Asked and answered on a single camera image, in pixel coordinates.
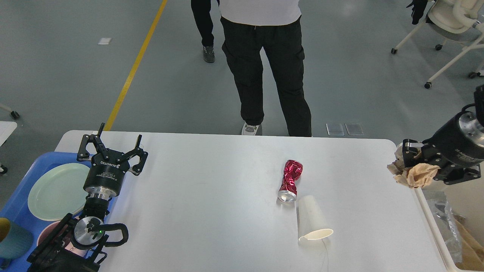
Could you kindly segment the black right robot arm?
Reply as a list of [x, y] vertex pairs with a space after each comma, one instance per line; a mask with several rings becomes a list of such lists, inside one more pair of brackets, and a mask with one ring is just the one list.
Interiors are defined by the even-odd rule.
[[468, 104], [424, 141], [403, 140], [403, 167], [418, 181], [429, 174], [432, 181], [453, 185], [481, 177], [484, 159], [483, 85], [474, 91]]

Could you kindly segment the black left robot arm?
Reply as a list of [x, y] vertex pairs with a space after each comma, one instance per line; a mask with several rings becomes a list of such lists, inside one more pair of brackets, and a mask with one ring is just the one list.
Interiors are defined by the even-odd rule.
[[86, 202], [78, 218], [68, 213], [28, 256], [29, 272], [97, 272], [107, 258], [104, 247], [128, 241], [125, 224], [108, 224], [110, 200], [119, 196], [127, 172], [138, 176], [148, 153], [138, 135], [135, 147], [123, 153], [107, 148], [101, 140], [104, 123], [97, 134], [85, 134], [77, 160], [90, 162], [84, 190]]

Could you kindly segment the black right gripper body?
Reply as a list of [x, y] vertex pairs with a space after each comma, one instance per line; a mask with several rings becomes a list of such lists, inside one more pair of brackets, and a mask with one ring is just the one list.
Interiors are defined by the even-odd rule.
[[428, 139], [448, 161], [462, 167], [484, 159], [483, 125], [474, 113], [458, 113]]

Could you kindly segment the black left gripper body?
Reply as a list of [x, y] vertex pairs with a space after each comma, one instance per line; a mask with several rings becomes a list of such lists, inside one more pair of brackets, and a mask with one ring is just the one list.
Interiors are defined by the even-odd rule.
[[92, 166], [88, 172], [83, 189], [88, 193], [94, 193], [97, 188], [110, 191], [110, 197], [119, 196], [124, 176], [130, 165], [128, 160], [122, 160], [124, 153], [120, 151], [108, 151], [108, 159], [101, 153], [91, 158]]

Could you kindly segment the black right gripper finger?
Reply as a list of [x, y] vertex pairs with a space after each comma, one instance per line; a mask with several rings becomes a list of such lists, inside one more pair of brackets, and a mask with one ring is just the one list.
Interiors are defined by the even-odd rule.
[[429, 141], [418, 142], [404, 139], [402, 142], [404, 167], [414, 167], [418, 164], [441, 166], [441, 152]]
[[439, 169], [433, 179], [434, 181], [443, 181], [446, 185], [453, 185], [480, 177], [481, 168], [479, 165], [465, 168], [447, 165], [444, 169]]

